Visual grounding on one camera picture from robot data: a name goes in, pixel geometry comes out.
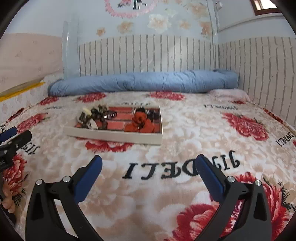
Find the left hand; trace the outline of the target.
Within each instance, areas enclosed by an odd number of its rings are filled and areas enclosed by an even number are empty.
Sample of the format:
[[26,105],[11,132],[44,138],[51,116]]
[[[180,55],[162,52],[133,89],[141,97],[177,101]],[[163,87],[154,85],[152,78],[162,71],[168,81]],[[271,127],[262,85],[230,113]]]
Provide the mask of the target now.
[[6,209],[9,213],[14,213],[16,210],[16,206],[13,201],[12,194],[10,192],[10,187],[9,187],[8,183],[6,182],[6,180],[4,180],[4,179],[3,179],[3,185],[2,185],[1,190],[4,194],[4,197],[2,200],[2,204],[3,204],[4,209]]

